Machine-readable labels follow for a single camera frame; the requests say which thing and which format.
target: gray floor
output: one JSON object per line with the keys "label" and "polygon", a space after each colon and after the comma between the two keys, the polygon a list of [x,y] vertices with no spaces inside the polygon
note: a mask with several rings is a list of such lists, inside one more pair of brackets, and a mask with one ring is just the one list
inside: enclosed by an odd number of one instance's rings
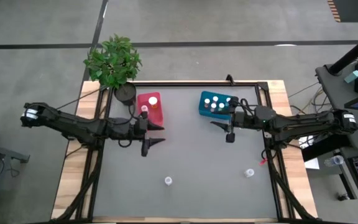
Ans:
{"label": "gray floor", "polygon": [[[0,0],[0,44],[90,43],[102,0]],[[334,21],[325,0],[111,0],[101,40],[135,42],[353,40],[358,24]],[[314,82],[314,68],[352,46],[140,49],[139,80],[282,79],[288,94]],[[78,96],[86,49],[0,50],[0,145],[31,154],[0,194],[0,223],[40,222],[52,212],[67,141],[47,128],[20,127],[25,102],[60,106]],[[314,86],[292,98],[303,106]],[[74,105],[66,108],[74,112]],[[338,202],[339,177],[310,179],[319,217],[358,223],[358,200]]]}

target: desk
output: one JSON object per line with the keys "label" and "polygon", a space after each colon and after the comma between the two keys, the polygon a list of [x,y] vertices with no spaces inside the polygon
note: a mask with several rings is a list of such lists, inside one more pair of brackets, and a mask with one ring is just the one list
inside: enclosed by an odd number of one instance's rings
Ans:
{"label": "desk", "polygon": [[[268,82],[270,99],[274,110],[279,114],[291,115],[291,109],[288,103],[287,93],[285,91],[284,82],[281,80],[266,81]],[[85,95],[93,90],[99,88],[98,83],[84,82],[81,94]],[[77,109],[77,115],[85,118],[92,118],[94,116],[94,107],[96,106],[97,93],[87,96],[80,100]],[[79,144],[77,142],[70,142],[68,145],[67,153],[77,149]],[[86,149],[72,154],[68,157],[63,165],[62,175],[60,178],[60,184],[58,186],[57,197],[55,205],[53,207],[52,218],[57,218],[64,210],[69,206],[75,195],[78,193],[81,185],[81,180],[84,171],[86,159]],[[285,170],[287,172],[287,178],[289,186],[292,192],[295,194],[300,203],[306,208],[306,210],[317,217],[316,208],[311,194],[308,177],[306,174],[305,165],[301,151],[294,147],[288,147],[283,150],[283,160],[285,163]],[[83,207],[84,211],[87,211],[89,206],[89,194],[85,200]],[[286,208],[285,196],[280,192],[280,203],[283,208],[283,216],[288,217],[288,211]],[[253,219],[210,219],[210,218],[152,218],[152,217],[99,217],[94,218],[94,222],[271,222],[272,219],[259,218]]]}
{"label": "desk", "polygon": [[[318,80],[335,109],[345,109],[345,103],[358,97],[358,93],[354,91],[354,83],[347,84],[344,81],[344,77],[354,71],[354,65],[355,64],[353,63],[347,66],[342,71],[342,75],[338,77],[329,74],[326,67],[319,67],[316,69]],[[354,114],[358,124],[358,110],[345,110]],[[341,154],[345,158],[351,176],[358,189],[358,174],[356,174],[351,168],[351,158],[358,157],[358,130],[347,136],[331,136],[325,140],[317,142],[316,144],[313,144],[312,147],[308,147],[303,150],[303,157],[305,161],[307,161],[334,149],[341,150]]]}

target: white bottle cap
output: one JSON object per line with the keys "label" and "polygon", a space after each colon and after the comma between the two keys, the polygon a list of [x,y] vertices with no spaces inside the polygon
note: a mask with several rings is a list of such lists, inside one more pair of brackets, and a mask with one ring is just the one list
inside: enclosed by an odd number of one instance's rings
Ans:
{"label": "white bottle cap", "polygon": [[149,111],[149,108],[146,106],[146,105],[143,105],[141,108],[140,108],[141,111]]}
{"label": "white bottle cap", "polygon": [[166,177],[164,181],[165,181],[165,184],[166,184],[167,186],[169,186],[169,185],[172,184],[172,178],[171,178],[171,177]]}
{"label": "white bottle cap", "polygon": [[253,175],[255,174],[255,171],[253,169],[247,169],[245,172],[244,172],[244,175],[246,177],[252,177]]}
{"label": "white bottle cap", "polygon": [[149,98],[149,103],[150,105],[155,105],[157,103],[157,98],[156,97],[150,97]]}

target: plant pot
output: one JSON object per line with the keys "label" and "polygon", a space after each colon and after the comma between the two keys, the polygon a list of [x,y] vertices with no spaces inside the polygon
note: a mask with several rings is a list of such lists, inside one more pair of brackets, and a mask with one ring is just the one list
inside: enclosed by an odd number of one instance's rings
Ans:
{"label": "plant pot", "polygon": [[124,105],[133,105],[136,99],[136,87],[134,84],[126,82],[114,90],[114,96]]}

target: blue box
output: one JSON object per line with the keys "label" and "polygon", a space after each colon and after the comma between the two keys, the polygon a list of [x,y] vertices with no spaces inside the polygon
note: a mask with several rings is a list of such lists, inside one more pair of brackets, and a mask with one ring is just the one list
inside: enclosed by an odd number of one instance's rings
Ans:
{"label": "blue box", "polygon": [[[224,95],[224,94],[220,94],[220,93],[213,93],[210,91],[203,91],[201,93],[201,97],[200,97],[200,104],[198,105],[198,111],[200,112],[200,115],[203,116],[208,116],[211,118],[218,118],[218,119],[225,119],[225,120],[229,120],[230,119],[230,115],[223,115],[223,114],[212,114],[211,112],[211,104],[214,103],[213,102],[213,97],[217,96],[218,97],[218,101],[216,103],[216,109],[215,111],[218,111],[219,109],[219,104],[220,103],[224,103],[224,108],[223,110],[227,110],[228,109],[228,102],[226,101],[227,98],[231,98],[232,96],[229,95]],[[205,99],[209,99],[210,102],[208,104],[208,107],[206,108],[204,106],[204,100]]]}

